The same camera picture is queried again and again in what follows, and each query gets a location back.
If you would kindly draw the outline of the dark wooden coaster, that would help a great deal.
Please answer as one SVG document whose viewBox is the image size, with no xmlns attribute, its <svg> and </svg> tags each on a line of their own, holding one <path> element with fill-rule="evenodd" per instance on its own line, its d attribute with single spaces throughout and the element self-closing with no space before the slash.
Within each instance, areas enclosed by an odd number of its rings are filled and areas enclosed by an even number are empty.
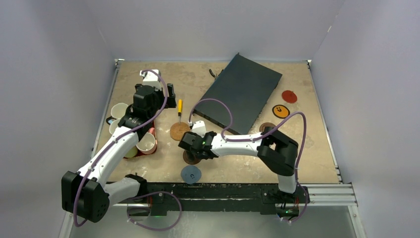
<svg viewBox="0 0 420 238">
<path fill-rule="evenodd" d="M 196 158 L 191 152 L 189 151 L 184 151 L 183 152 L 183 160 L 189 164 L 189 165 L 196 165 L 198 164 L 201 160 Z"/>
<path fill-rule="evenodd" d="M 264 130 L 265 130 L 265 128 L 266 127 L 276 127 L 276 125 L 275 124 L 273 124 L 273 123 L 271 123 L 271 122 L 264 122 L 264 123 L 262 123 L 261 125 L 260 125 L 260 127 L 259 127 L 259 131 L 260 132 L 264 132 Z"/>
</svg>

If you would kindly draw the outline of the orange smiley coaster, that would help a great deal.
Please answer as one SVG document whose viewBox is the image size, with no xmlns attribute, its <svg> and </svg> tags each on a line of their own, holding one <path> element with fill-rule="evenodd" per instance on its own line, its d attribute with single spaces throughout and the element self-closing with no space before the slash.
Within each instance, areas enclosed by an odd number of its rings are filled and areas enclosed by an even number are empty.
<svg viewBox="0 0 420 238">
<path fill-rule="evenodd" d="M 272 113 L 279 119 L 285 119 L 290 115 L 290 110 L 285 105 L 275 105 L 272 108 Z"/>
</svg>

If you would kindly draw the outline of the red round coaster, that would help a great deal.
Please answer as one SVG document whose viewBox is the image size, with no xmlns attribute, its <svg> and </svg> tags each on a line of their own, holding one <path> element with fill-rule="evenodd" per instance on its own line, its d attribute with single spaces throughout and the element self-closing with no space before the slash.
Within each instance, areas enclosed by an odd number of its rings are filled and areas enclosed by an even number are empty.
<svg viewBox="0 0 420 238">
<path fill-rule="evenodd" d="M 297 99 L 298 99 L 297 95 L 291 90 L 283 91 L 281 96 L 282 96 L 282 99 L 289 104 L 293 104 L 297 102 Z"/>
</svg>

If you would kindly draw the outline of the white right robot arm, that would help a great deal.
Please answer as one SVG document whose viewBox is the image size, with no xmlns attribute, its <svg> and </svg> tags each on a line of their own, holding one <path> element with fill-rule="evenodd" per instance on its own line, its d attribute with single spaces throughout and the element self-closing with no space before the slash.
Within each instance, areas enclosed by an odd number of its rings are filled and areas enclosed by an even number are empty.
<svg viewBox="0 0 420 238">
<path fill-rule="evenodd" d="M 185 161 L 193 164 L 201 160 L 223 156 L 241 155 L 258 157 L 278 178 L 278 195 L 285 202 L 298 194 L 296 169 L 302 155 L 303 145 L 298 144 L 278 129 L 291 116 L 275 127 L 266 127 L 263 132 L 247 135 L 225 135 L 233 125 L 233 115 L 229 115 L 229 125 L 221 133 L 207 131 L 203 121 L 192 122 L 195 108 L 190 110 L 188 126 L 180 139 L 179 147 L 184 150 Z"/>
</svg>

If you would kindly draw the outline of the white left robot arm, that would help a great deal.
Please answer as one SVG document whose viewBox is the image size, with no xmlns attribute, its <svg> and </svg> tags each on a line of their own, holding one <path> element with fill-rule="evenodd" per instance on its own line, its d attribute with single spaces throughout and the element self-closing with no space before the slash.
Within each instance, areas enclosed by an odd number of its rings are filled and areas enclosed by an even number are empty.
<svg viewBox="0 0 420 238">
<path fill-rule="evenodd" d="M 114 134 L 103 148 L 77 172 L 67 171 L 61 179 L 63 210 L 91 222 L 100 221 L 109 206 L 131 198 L 141 203 L 148 196 L 147 181 L 141 176 L 126 175 L 108 184 L 108 178 L 123 157 L 152 128 L 153 120 L 164 108 L 175 108 L 173 84 L 167 92 L 156 87 L 136 84 L 133 103 L 118 122 Z"/>
</svg>

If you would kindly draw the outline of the woven cork coaster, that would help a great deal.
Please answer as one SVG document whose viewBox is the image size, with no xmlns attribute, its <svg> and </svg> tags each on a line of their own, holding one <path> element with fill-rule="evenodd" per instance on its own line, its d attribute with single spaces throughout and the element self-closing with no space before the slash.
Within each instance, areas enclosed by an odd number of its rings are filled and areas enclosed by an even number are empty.
<svg viewBox="0 0 420 238">
<path fill-rule="evenodd" d="M 170 137 L 175 141 L 180 141 L 184 133 L 190 131 L 190 126 L 185 122 L 176 122 L 170 128 Z"/>
</svg>

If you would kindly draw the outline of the blue grey smiley coaster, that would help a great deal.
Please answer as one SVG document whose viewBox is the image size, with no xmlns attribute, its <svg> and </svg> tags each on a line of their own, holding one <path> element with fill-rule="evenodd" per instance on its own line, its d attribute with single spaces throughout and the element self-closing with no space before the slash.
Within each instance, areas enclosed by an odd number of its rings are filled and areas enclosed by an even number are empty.
<svg viewBox="0 0 420 238">
<path fill-rule="evenodd" d="M 180 175 L 186 184 L 194 184 L 201 179 L 202 172 L 196 166 L 188 165 L 181 170 Z"/>
</svg>

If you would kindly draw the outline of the green cup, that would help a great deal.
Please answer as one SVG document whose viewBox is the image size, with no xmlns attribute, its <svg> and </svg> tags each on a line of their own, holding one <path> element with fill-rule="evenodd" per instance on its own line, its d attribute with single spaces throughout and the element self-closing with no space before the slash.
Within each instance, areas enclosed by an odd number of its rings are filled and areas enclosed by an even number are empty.
<svg viewBox="0 0 420 238">
<path fill-rule="evenodd" d="M 133 158 L 136 157 L 138 153 L 138 148 L 136 146 L 132 147 L 126 154 L 125 154 L 125 158 Z"/>
</svg>

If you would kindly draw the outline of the pink mug front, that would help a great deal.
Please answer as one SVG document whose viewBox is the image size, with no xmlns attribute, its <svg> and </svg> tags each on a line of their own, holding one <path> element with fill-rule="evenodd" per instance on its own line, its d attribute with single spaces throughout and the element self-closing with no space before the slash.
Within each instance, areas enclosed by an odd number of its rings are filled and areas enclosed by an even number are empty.
<svg viewBox="0 0 420 238">
<path fill-rule="evenodd" d="M 143 138 L 137 143 L 136 147 L 138 150 L 145 154 L 149 155 L 156 151 L 157 149 L 157 139 L 155 128 L 152 127 Z"/>
</svg>

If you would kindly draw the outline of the dark flat metal box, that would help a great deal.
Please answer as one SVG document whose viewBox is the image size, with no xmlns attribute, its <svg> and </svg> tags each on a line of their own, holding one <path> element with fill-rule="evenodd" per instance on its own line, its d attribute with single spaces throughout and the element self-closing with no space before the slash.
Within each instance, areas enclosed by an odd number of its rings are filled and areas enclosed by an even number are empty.
<svg viewBox="0 0 420 238">
<path fill-rule="evenodd" d="M 282 74 L 237 54 L 202 96 L 193 113 L 232 134 L 247 134 Z"/>
</svg>

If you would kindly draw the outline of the yellow handled screwdriver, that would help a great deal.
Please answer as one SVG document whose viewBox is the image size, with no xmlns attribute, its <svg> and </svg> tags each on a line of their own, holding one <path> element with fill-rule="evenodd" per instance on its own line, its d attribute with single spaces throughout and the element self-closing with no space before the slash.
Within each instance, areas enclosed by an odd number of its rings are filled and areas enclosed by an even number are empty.
<svg viewBox="0 0 420 238">
<path fill-rule="evenodd" d="M 183 111 L 183 101 L 182 99 L 178 100 L 178 123 L 181 123 L 181 118 L 182 118 L 182 111 Z"/>
</svg>

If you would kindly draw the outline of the black handled pliers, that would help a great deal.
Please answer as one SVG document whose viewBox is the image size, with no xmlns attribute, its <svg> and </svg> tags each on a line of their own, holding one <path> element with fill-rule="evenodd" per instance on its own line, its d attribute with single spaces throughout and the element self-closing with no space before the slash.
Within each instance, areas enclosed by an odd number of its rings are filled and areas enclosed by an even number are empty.
<svg viewBox="0 0 420 238">
<path fill-rule="evenodd" d="M 212 69 L 209 69 L 209 73 L 210 73 L 210 75 L 215 79 L 215 80 L 217 80 L 218 79 L 218 77 L 221 75 L 221 73 L 224 71 L 224 69 L 222 69 L 219 73 L 215 73 L 215 72 L 213 72 L 213 70 Z"/>
</svg>

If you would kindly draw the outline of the aluminium table rail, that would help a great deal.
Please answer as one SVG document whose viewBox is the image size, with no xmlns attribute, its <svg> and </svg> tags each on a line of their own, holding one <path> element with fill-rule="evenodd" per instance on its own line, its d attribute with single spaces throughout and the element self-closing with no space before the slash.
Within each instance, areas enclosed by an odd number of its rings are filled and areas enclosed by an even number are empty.
<svg viewBox="0 0 420 238">
<path fill-rule="evenodd" d="M 109 88 L 109 91 L 108 91 L 108 94 L 107 94 L 107 98 L 106 98 L 106 101 L 105 101 L 105 107 L 104 107 L 104 110 L 103 110 L 103 114 L 102 114 L 102 117 L 101 117 L 99 128 L 98 128 L 98 131 L 97 131 L 97 134 L 96 134 L 96 137 L 95 137 L 95 141 L 94 141 L 93 147 L 91 149 L 90 158 L 93 158 L 94 155 L 96 154 L 96 149 L 98 147 L 98 143 L 99 143 L 99 138 L 100 138 L 100 135 L 101 135 L 102 127 L 105 124 L 107 110 L 108 110 L 108 106 L 109 106 L 109 103 L 110 103 L 110 100 L 111 100 L 112 92 L 114 90 L 115 82 L 116 82 L 118 73 L 120 71 L 121 65 L 125 61 L 125 59 L 115 59 L 114 61 L 115 61 L 115 69 L 114 69 L 114 72 L 113 72 L 113 77 L 111 79 L 110 88 Z"/>
</svg>

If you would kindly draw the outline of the black front base frame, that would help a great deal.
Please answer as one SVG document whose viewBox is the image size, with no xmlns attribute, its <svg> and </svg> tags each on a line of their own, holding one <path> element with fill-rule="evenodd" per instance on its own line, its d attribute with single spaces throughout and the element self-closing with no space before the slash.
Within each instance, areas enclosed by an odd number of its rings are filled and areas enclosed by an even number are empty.
<svg viewBox="0 0 420 238">
<path fill-rule="evenodd" d="M 275 183 L 169 183 L 148 182 L 143 198 L 128 198 L 129 204 L 144 203 L 153 216 L 168 211 L 258 212 L 261 215 L 297 217 L 310 203 L 307 187 L 295 193 L 279 191 Z"/>
</svg>

